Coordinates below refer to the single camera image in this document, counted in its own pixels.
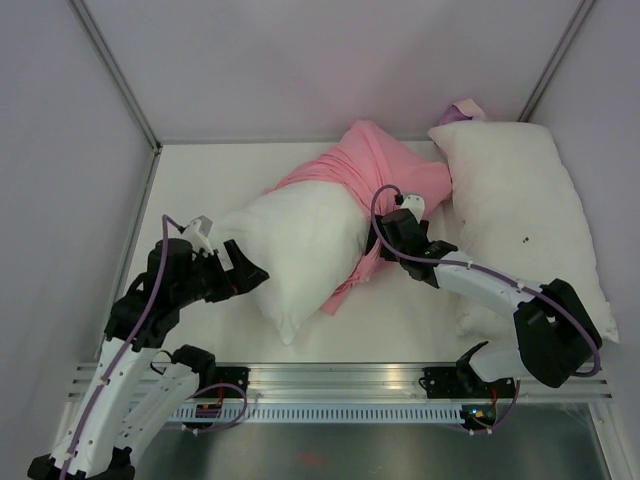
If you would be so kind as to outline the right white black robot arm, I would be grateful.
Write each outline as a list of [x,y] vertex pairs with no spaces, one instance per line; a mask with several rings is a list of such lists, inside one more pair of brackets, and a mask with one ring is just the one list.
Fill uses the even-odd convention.
[[464,394],[480,395],[491,383],[529,374],[551,387],[601,369],[602,338],[575,289],[561,279],[546,284],[517,281],[475,263],[446,241],[431,241],[428,224],[407,208],[372,218],[381,257],[436,289],[473,300],[510,321],[514,339],[482,341],[455,364]]

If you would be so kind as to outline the pink pillowcase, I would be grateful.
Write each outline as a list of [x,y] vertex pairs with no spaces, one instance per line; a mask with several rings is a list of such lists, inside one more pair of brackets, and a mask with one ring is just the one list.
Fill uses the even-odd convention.
[[[441,162],[429,162],[384,132],[371,121],[359,120],[342,139],[317,159],[309,161],[285,176],[273,190],[302,181],[325,181],[344,186],[358,203],[370,229],[374,215],[384,215],[394,207],[394,196],[376,191],[393,184],[403,192],[421,195],[430,215],[452,192],[448,168]],[[319,309],[334,314],[349,290],[364,283],[381,267],[379,248],[363,256],[350,277]]]

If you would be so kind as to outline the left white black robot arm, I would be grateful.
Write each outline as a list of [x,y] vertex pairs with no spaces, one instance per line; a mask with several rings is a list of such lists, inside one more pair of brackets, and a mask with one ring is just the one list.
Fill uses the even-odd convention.
[[130,405],[143,374],[162,350],[182,309],[217,303],[256,289],[268,273],[252,263],[233,240],[208,252],[185,239],[163,239],[111,308],[94,376],[61,442],[32,460],[30,479],[131,479],[138,458],[187,399],[239,385],[220,382],[214,354],[191,345],[170,353],[170,365],[136,406]]

